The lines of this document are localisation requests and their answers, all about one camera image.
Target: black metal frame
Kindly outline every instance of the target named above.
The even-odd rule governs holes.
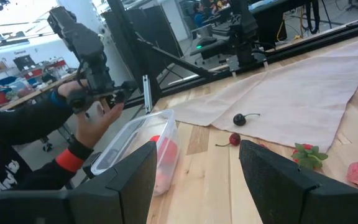
[[[278,1],[276,4],[283,4],[283,1]],[[180,58],[177,58],[173,55],[169,55],[168,53],[164,52],[163,50],[154,47],[151,43],[148,43],[141,39],[138,35],[135,34],[135,31],[132,29],[131,23],[129,22],[128,18],[126,18],[125,12],[123,10],[122,4],[120,0],[108,0],[108,3],[119,17],[116,19],[120,19],[120,27],[110,27],[110,29],[123,29],[123,33],[129,34],[128,42],[138,46],[135,47],[139,51],[139,48],[144,50],[152,50],[153,52],[161,55],[164,58],[169,59],[173,63],[198,74],[197,77],[191,78],[189,80],[183,80],[180,83],[168,86],[166,88],[160,88],[157,78],[156,77],[149,77],[150,78],[150,87],[152,90],[152,101],[155,104],[160,98],[166,97],[169,95],[173,95],[179,93],[181,91],[189,90],[194,87],[198,87],[207,83],[215,82],[223,78],[230,77],[232,71],[229,71],[229,67],[221,72],[209,72],[203,68],[196,67]],[[311,50],[316,50],[321,47],[325,47],[331,44],[338,43],[343,40],[347,40],[353,37],[358,36],[358,22],[345,26],[341,29],[333,30],[332,32],[328,32],[326,34],[317,35],[316,37],[312,37],[310,39],[304,40],[297,44],[290,45],[288,47],[275,50],[273,52],[269,52],[266,54],[266,58],[268,63],[274,63],[280,60],[284,60],[286,58],[294,57],[299,54],[303,54],[309,52]],[[147,74],[147,65],[144,65],[144,62],[139,62],[139,67],[141,70],[144,71],[144,75]],[[241,67],[236,70],[236,73],[243,73],[255,70],[259,67],[263,66],[263,62],[257,62],[252,65],[247,65],[245,67]],[[125,104],[125,108],[130,108],[133,106],[141,105],[144,103],[144,97],[138,96],[136,98],[132,98],[128,100]]]

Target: black sleeve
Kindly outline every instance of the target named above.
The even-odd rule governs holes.
[[[66,151],[70,152],[68,157],[66,152],[61,153],[52,162],[27,175],[12,190],[60,190],[76,174],[76,172],[63,167],[73,167],[74,165],[76,166],[75,170],[78,170],[93,152],[92,149],[88,149],[76,139]]]
[[[58,129],[72,114],[64,97],[55,90],[34,105],[1,110],[0,138],[10,145],[30,143]]]

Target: strawberry leaves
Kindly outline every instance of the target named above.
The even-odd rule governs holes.
[[[328,158],[327,154],[319,152],[318,146],[295,143],[295,147],[291,157],[299,166],[308,169],[321,168],[322,161]]]

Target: gray floor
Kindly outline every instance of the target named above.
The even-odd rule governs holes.
[[[358,19],[358,9],[353,9],[351,11],[340,11],[335,4],[335,0],[325,0],[325,4],[331,18],[333,27],[339,26],[340,24],[345,24],[348,22],[352,22]],[[337,4],[340,9],[344,9],[347,6],[347,0],[337,0]],[[327,21],[327,16],[324,11],[324,7],[320,2],[320,17],[322,21]],[[300,33],[300,19],[294,18],[290,16],[285,17],[285,24],[287,28],[287,41],[290,41],[294,38],[297,33]],[[327,23],[320,23],[320,32],[329,29],[329,25]],[[193,44],[190,39],[186,39],[180,42],[180,46],[182,51],[185,53],[185,60],[194,63],[196,59],[200,56],[195,55],[190,57],[189,54],[192,49],[196,46]],[[219,65],[219,60],[222,58],[212,58],[211,60],[207,61],[204,67],[211,68]],[[172,69],[174,72],[179,74],[182,77],[188,77],[190,75],[194,75],[193,73],[189,72],[188,70],[182,69],[179,66],[174,66]],[[176,76],[173,73],[169,73],[168,76],[164,79],[161,86],[168,86],[169,83],[179,80],[180,77]],[[123,112],[122,116],[108,129],[107,133],[103,136],[102,140],[96,145],[95,151],[102,151],[104,150],[107,145],[111,142],[111,140],[115,137],[118,131],[129,121],[131,120],[135,114],[139,111],[140,106],[127,109]],[[95,109],[92,108],[90,110],[91,117],[95,116]],[[137,116],[144,115],[144,110],[140,110],[140,113]],[[76,121],[75,117],[72,116],[68,120],[68,125],[71,130],[75,131],[76,129]],[[67,144],[65,143],[64,139],[58,134],[57,131],[53,132],[49,135],[50,142],[54,145],[54,150],[51,152],[43,152],[42,150],[42,143],[40,141],[33,142],[32,144],[27,145],[25,148],[19,151],[20,155],[29,163],[32,169],[38,169],[42,167],[46,162],[51,161],[56,155],[61,153],[66,147]],[[73,183],[77,186],[81,180],[85,177],[85,174],[82,170],[80,170],[77,175],[73,178]]]

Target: hand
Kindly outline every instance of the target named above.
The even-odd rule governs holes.
[[[75,137],[80,143],[90,149],[98,143],[109,126],[120,117],[124,108],[124,104],[119,103],[110,110],[106,100],[101,100],[101,104],[103,109],[98,105],[99,119],[94,123],[87,121],[85,112],[76,115],[77,130]]]
[[[87,80],[81,80],[81,83],[83,86],[88,86]],[[59,93],[60,96],[67,97],[73,90],[80,90],[80,89],[81,89],[81,86],[80,86],[80,84],[78,84],[77,81],[71,81],[71,82],[61,84],[57,88],[57,92]]]

